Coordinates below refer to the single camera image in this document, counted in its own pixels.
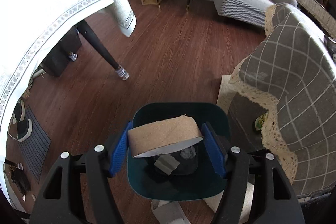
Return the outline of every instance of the gray plaid cloth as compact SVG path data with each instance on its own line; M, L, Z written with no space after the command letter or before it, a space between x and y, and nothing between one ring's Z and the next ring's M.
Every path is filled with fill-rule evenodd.
M242 64L245 83L279 99L278 127L298 157L298 197L324 192L336 181L336 67L323 32L289 4L276 4L274 31Z

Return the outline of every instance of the white tablecloth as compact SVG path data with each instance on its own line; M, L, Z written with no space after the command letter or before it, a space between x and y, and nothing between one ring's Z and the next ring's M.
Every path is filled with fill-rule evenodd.
M127 0L0 0L0 164L14 107L49 51L76 23L103 8L130 36L136 19ZM4 174L0 184L8 198Z

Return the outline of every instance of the silver screw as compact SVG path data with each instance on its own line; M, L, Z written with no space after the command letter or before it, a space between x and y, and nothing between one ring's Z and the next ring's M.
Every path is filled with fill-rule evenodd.
M67 157L69 157L69 152L63 152L63 153L61 154L61 158L62 158L62 159L66 159Z
M239 153L240 152L240 148L238 146L233 146L233 147L231 147L231 151L233 153Z
M103 150L104 150L104 146L103 145L97 145L95 148L94 148L94 150L96 151L96 152L102 152Z
M274 159L274 155L271 154L271 153L267 153L266 154L266 158L269 159L269 160L273 160Z

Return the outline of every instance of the blue gripper pad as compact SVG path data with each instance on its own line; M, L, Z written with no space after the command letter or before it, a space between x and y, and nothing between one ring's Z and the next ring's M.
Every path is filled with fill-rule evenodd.
M216 174L218 174L221 178L224 178L226 176L225 156L223 155L217 141L206 123L202 125L201 131L204 136L203 142L208 152L212 167L214 168Z
M127 149L128 149L128 139L127 132L128 130L133 128L132 122L128 122L126 128L121 134L120 138L116 140L116 143L113 144L115 148L111 154L111 165L109 172L112 176L115 176L121 170L123 166L124 159L126 157Z

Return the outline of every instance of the black bag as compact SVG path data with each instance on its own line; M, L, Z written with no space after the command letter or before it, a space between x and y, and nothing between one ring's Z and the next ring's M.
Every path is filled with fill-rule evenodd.
M18 168L10 168L10 178L12 182L17 185L21 194L24 195L28 191L30 191L30 183L23 170L20 170Z

